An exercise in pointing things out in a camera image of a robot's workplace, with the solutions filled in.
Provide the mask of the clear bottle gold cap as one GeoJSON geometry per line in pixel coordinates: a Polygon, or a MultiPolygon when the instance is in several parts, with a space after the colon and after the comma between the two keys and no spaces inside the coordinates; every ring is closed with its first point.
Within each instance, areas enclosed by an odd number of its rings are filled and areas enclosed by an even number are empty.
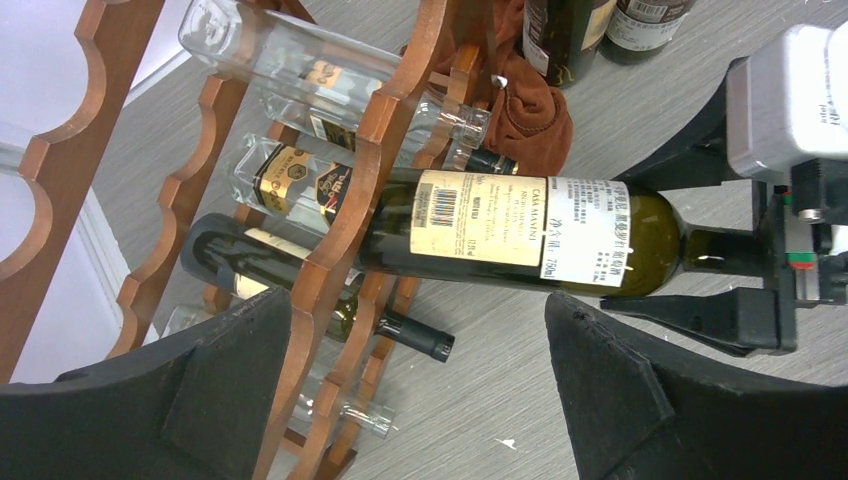
{"type": "MultiPolygon", "coordinates": [[[[246,151],[228,170],[233,197],[263,213],[325,233],[336,220],[348,194],[353,168],[331,162],[293,145],[254,134],[246,151]]],[[[461,169],[417,172],[397,167],[381,202],[385,231],[463,232],[483,238],[508,237],[537,216],[543,189],[515,179],[516,164],[483,150],[458,148],[453,160],[461,169]]]]}

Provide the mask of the square clear bottle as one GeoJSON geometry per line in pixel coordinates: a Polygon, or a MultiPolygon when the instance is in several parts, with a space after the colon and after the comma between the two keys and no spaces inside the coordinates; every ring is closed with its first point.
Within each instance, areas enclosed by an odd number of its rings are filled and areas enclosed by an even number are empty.
{"type": "MultiPolygon", "coordinates": [[[[293,416],[302,422],[311,422],[315,397],[319,393],[326,372],[313,369],[309,372],[299,394],[293,416]]],[[[368,433],[385,439],[393,428],[396,411],[388,406],[366,401],[362,395],[351,394],[341,401],[341,416],[351,420],[368,433]]]]}

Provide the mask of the clear bottle front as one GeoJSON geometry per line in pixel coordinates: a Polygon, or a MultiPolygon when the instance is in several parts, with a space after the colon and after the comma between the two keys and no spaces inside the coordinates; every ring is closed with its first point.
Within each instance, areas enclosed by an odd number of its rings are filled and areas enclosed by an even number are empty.
{"type": "Polygon", "coordinates": [[[347,150],[375,91],[400,56],[241,1],[193,1],[178,31],[185,50],[259,89],[267,115],[347,150]]]}

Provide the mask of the clear glass bottle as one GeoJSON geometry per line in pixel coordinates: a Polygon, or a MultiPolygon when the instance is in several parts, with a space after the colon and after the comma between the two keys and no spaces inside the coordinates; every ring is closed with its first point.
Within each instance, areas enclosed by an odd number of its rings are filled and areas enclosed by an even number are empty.
{"type": "Polygon", "coordinates": [[[178,333],[196,324],[202,323],[212,317],[203,306],[183,304],[178,305],[172,311],[169,320],[163,329],[161,337],[167,337],[178,333]]]}

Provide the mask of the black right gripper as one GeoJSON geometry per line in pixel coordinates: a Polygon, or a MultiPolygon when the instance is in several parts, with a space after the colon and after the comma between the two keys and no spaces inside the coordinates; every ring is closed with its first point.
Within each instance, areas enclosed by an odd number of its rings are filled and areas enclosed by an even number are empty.
{"type": "Polygon", "coordinates": [[[748,181],[766,245],[766,290],[600,302],[605,312],[660,324],[734,357],[793,352],[797,309],[847,304],[847,163],[809,160],[782,184],[738,172],[732,154],[752,145],[749,82],[749,60],[732,60],[698,113],[615,179],[658,192],[748,181]]]}

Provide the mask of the green wine bottle silver neck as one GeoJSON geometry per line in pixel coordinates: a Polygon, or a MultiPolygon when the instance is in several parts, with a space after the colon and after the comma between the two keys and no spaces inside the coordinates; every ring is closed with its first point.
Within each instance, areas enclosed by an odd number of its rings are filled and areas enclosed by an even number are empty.
{"type": "Polygon", "coordinates": [[[526,0],[521,51],[547,84],[584,78],[606,32],[614,0],[526,0]]]}

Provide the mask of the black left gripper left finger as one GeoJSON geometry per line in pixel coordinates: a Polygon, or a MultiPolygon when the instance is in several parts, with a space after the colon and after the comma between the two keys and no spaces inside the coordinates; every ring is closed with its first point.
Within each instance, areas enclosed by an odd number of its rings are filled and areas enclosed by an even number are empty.
{"type": "Polygon", "coordinates": [[[291,328],[277,288],[50,383],[1,389],[5,479],[249,479],[291,328]]]}

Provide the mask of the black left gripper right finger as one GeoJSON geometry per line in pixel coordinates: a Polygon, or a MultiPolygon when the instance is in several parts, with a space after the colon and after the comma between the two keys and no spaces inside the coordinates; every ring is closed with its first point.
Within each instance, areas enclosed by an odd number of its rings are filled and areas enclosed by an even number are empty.
{"type": "Polygon", "coordinates": [[[843,479],[847,390],[696,354],[563,293],[544,313],[583,479],[843,479]]]}

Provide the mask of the dark wine bottle cream label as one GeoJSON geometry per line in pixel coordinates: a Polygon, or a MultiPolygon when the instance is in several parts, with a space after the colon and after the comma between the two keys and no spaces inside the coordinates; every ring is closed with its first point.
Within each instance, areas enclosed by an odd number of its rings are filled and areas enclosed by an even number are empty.
{"type": "Polygon", "coordinates": [[[611,180],[404,169],[357,263],[371,271],[595,297],[649,295],[683,272],[755,277],[750,232],[685,222],[660,193],[611,180]]]}

